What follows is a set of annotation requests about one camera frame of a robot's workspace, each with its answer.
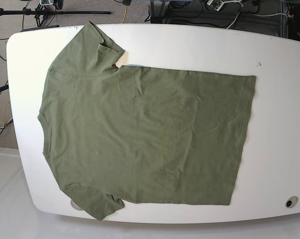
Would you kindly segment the table grommet hole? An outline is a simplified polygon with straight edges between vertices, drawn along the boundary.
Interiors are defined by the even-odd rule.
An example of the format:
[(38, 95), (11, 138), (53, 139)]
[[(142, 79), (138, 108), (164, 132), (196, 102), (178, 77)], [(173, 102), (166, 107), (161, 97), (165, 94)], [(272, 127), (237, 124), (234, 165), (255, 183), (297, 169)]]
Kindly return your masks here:
[(82, 211), (82, 209), (73, 200), (70, 201), (70, 204), (75, 210)]
[(285, 206), (287, 208), (292, 208), (298, 203), (298, 201), (299, 201), (299, 199), (297, 196), (292, 196), (286, 201)]

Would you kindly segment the left table grommet hole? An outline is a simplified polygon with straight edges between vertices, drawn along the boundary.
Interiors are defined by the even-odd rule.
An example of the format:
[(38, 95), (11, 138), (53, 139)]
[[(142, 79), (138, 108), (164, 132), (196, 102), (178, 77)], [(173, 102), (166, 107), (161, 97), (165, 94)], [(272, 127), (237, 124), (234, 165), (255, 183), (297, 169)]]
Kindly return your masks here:
[(82, 209), (73, 200), (70, 201), (70, 204), (75, 210), (82, 211)]

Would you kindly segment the right table grommet hole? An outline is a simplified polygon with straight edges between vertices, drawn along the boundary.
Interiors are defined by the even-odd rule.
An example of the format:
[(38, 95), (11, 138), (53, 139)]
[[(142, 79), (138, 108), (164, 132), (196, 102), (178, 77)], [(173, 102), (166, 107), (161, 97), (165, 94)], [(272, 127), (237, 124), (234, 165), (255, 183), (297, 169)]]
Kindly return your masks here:
[(297, 196), (292, 196), (286, 201), (285, 206), (287, 208), (292, 208), (298, 203), (298, 201), (299, 201), (299, 199)]

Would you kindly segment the black tripod stand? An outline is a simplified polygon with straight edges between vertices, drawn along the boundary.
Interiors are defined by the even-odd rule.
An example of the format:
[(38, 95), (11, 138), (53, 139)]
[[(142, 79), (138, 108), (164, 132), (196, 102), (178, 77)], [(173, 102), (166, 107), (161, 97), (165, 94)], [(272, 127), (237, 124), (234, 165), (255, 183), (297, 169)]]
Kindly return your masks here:
[(35, 10), (28, 8), (28, 4), (22, 10), (4, 10), (0, 8), (0, 16), (7, 15), (22, 15), (22, 16), (34, 16), (37, 27), (42, 27), (48, 17), (54, 18), (56, 15), (80, 15), (80, 14), (97, 14), (97, 15), (108, 15), (110, 11), (62, 11), (64, 1), (53, 0), (52, 5), (37, 5)]

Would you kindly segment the olive green T-shirt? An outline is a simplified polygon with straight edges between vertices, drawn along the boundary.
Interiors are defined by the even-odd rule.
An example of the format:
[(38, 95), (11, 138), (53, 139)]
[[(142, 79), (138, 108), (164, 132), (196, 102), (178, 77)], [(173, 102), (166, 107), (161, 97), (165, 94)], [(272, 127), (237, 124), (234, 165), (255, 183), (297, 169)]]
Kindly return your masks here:
[(135, 204), (231, 202), (255, 76), (117, 67), (87, 22), (50, 65), (38, 120), (60, 190), (101, 221)]

